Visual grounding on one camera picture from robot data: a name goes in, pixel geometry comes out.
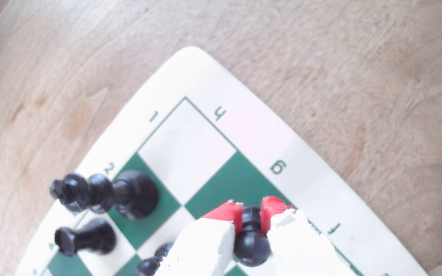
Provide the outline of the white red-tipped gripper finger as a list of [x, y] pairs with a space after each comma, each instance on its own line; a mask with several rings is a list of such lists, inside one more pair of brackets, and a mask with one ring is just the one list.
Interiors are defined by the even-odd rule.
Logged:
[[227, 201], [189, 223], [155, 275], [224, 275], [242, 229], [243, 204]]
[[329, 239], [311, 227], [302, 210], [280, 198], [264, 197], [260, 215], [275, 275], [355, 275], [338, 257]]

